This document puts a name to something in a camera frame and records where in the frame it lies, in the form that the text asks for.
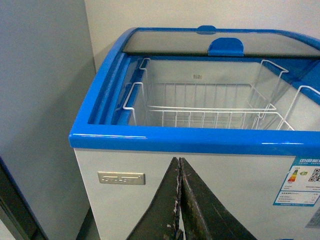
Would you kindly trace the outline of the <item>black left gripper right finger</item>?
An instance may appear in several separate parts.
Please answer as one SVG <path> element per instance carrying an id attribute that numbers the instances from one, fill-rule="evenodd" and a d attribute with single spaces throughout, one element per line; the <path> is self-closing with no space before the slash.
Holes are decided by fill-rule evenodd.
<path id="1" fill-rule="evenodd" d="M 187 240 L 255 240 L 214 195 L 185 158 L 181 166 L 181 211 Z"/>

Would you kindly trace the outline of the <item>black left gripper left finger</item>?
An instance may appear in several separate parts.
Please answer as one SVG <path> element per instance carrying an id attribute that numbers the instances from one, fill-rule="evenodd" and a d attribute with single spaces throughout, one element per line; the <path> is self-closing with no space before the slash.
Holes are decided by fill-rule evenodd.
<path id="1" fill-rule="evenodd" d="M 181 163 L 174 157 L 143 216 L 128 240 L 179 240 L 181 204 Z"/>

